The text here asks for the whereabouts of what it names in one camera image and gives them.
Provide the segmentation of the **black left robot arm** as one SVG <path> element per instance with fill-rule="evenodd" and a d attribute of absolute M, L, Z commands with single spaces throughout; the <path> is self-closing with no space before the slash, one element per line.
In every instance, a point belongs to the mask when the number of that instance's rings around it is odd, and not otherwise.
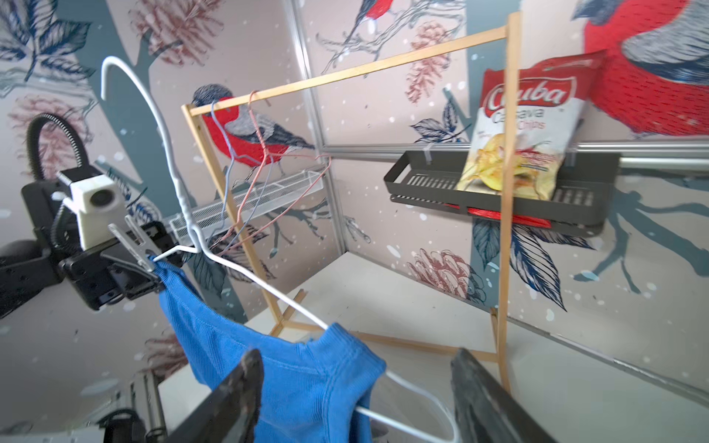
<path fill-rule="evenodd" d="M 66 136 L 77 162 L 55 179 L 45 176 L 40 155 L 41 132 L 47 124 Z M 10 315 L 61 282 L 69 282 L 93 310 L 162 290 L 160 279 L 144 271 L 116 238 L 83 250 L 76 215 L 53 198 L 56 192 L 68 195 L 72 178 L 94 178 L 99 173 L 90 165 L 76 129 L 57 114 L 37 114 L 27 128 L 26 148 L 34 180 L 21 195 L 35 238 L 1 248 L 1 315 Z"/>

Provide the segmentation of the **blue tank top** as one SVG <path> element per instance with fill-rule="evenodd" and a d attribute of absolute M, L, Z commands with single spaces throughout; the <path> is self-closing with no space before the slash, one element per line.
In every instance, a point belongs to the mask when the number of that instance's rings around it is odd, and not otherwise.
<path fill-rule="evenodd" d="M 339 324 L 318 339 L 289 343 L 255 332 L 205 305 L 186 274 L 168 262 L 155 273 L 159 300 L 197 381 L 216 389 L 252 350 L 261 354 L 264 382 L 258 442 L 370 442 L 371 391 L 386 363 Z"/>

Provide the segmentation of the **light blue wire hanger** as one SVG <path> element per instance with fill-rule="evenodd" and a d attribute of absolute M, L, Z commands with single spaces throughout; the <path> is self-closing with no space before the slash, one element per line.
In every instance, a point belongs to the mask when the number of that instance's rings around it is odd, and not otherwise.
<path fill-rule="evenodd" d="M 273 145 L 278 127 L 269 116 L 250 112 L 247 105 L 215 110 L 216 103 L 231 97 L 230 90 L 220 90 L 210 96 L 205 101 L 210 105 L 210 114 L 202 117 L 215 147 L 229 158 L 230 162 L 225 170 L 229 191 L 232 191 L 234 186 L 250 185 L 249 180 L 261 164 L 273 161 L 272 158 L 266 159 L 261 144 Z M 236 164 L 249 168 L 249 173 L 241 182 L 233 181 L 232 171 Z"/>

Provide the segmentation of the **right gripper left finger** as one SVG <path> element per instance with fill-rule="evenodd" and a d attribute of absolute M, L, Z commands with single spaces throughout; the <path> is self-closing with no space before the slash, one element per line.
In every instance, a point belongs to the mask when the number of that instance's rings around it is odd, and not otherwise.
<path fill-rule="evenodd" d="M 260 352 L 246 352 L 240 363 L 206 400 L 168 435 L 166 442 L 253 442 L 260 415 L 263 382 L 264 366 Z"/>

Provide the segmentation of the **grey clothespin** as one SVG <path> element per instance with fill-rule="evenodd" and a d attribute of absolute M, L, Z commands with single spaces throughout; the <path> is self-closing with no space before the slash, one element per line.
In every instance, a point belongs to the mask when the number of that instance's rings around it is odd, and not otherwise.
<path fill-rule="evenodd" d="M 156 266 L 153 259 L 158 256 L 160 249 L 132 216 L 125 216 L 124 228 L 116 223 L 109 223 L 108 229 L 133 256 L 140 268 L 154 273 Z"/>

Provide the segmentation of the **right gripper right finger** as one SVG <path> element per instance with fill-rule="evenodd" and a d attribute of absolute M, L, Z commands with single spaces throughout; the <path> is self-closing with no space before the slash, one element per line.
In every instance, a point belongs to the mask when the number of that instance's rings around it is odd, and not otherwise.
<path fill-rule="evenodd" d="M 452 358 L 451 369 L 461 441 L 555 442 L 469 351 L 459 349 Z"/>

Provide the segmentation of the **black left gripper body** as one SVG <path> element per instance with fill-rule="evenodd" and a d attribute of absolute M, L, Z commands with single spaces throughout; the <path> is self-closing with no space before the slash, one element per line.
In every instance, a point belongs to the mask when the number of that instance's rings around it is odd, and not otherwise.
<path fill-rule="evenodd" d="M 142 269 L 116 238 L 82 250 L 74 223 L 57 224 L 57 255 L 59 271 L 93 310 L 164 289 L 161 279 Z"/>

